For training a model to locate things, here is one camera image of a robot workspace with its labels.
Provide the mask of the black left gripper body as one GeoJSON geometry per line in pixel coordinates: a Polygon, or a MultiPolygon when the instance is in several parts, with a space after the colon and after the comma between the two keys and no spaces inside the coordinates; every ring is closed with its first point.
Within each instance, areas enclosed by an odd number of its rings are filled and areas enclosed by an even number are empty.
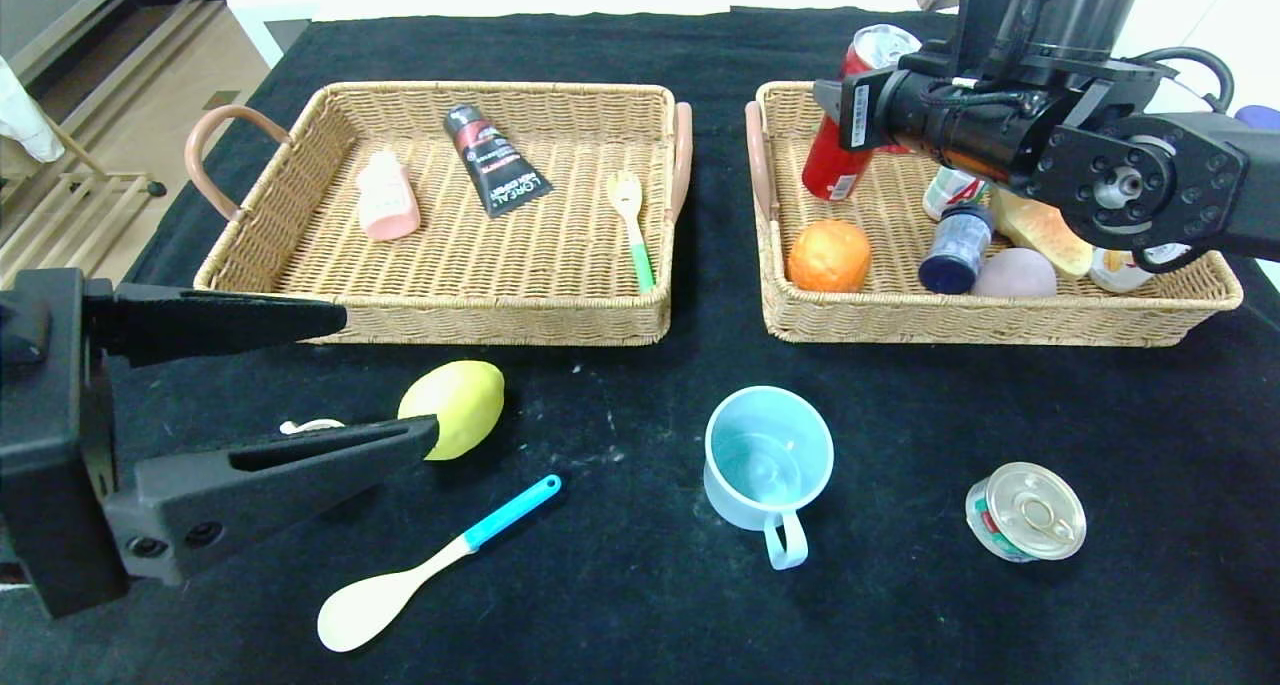
{"type": "Polygon", "coordinates": [[[116,485],[113,396],[86,287],[78,269],[37,269],[3,293],[3,530],[52,618],[128,588],[102,510],[116,485]]]}

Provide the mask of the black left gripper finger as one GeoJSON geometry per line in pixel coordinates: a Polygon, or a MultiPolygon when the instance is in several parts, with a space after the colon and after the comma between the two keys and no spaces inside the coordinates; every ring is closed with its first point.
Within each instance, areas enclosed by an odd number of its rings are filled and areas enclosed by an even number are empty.
{"type": "Polygon", "coordinates": [[[134,466],[106,497],[125,571],[179,585],[404,469],[404,423],[324,426],[134,466]]]}
{"type": "Polygon", "coordinates": [[[320,300],[93,279],[84,284],[90,334],[133,367],[244,353],[328,337],[347,310],[320,300]]]}

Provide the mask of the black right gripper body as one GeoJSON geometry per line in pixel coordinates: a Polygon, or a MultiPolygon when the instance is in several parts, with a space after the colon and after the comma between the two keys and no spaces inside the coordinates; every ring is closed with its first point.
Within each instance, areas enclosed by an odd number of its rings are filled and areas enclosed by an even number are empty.
{"type": "Polygon", "coordinates": [[[947,65],[882,67],[849,76],[838,106],[841,146],[854,152],[900,146],[952,166],[941,143],[946,108],[925,102],[932,85],[948,83],[952,76],[947,65]]]}

